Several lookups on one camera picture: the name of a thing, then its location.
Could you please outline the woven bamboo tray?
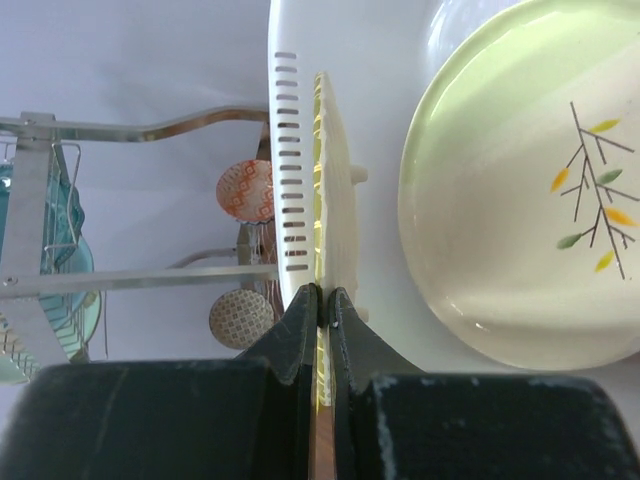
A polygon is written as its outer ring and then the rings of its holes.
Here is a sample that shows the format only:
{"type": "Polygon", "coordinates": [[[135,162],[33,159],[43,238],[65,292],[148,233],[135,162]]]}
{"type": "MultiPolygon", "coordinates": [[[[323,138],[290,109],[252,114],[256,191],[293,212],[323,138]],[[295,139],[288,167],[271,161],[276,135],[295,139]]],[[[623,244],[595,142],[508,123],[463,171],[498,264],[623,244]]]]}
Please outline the woven bamboo tray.
{"type": "Polygon", "coordinates": [[[359,230],[356,185],[368,180],[351,163],[347,135],[329,74],[314,78],[312,127],[314,276],[323,300],[337,288],[358,289],[359,230]]]}

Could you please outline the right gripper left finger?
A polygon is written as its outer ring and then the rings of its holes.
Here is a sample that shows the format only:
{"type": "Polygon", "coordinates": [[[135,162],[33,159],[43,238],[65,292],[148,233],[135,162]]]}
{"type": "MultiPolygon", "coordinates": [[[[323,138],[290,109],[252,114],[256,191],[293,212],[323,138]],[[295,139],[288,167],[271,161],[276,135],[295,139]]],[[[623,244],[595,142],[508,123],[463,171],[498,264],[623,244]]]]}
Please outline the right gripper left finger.
{"type": "Polygon", "coordinates": [[[25,389],[5,479],[304,479],[320,294],[223,360],[67,364],[25,389]]]}

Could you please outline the green cream leaf plate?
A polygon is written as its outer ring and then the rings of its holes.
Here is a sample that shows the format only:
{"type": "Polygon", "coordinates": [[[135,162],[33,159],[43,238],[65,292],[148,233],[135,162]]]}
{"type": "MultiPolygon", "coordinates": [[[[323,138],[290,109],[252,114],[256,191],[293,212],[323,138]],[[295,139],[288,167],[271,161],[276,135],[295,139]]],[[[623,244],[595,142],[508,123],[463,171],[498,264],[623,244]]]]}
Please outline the green cream leaf plate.
{"type": "Polygon", "coordinates": [[[639,349],[639,5],[524,1],[443,63],[403,151],[414,282],[461,341],[536,370],[639,349]]]}

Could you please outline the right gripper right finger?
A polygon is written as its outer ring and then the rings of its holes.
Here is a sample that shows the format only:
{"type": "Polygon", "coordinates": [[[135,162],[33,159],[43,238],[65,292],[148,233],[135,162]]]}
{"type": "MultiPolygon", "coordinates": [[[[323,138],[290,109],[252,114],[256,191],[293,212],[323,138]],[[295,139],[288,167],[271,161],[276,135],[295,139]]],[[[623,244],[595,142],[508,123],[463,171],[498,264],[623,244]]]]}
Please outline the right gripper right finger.
{"type": "Polygon", "coordinates": [[[639,456],[595,382],[428,373],[328,298],[340,479],[635,479],[639,456]]]}

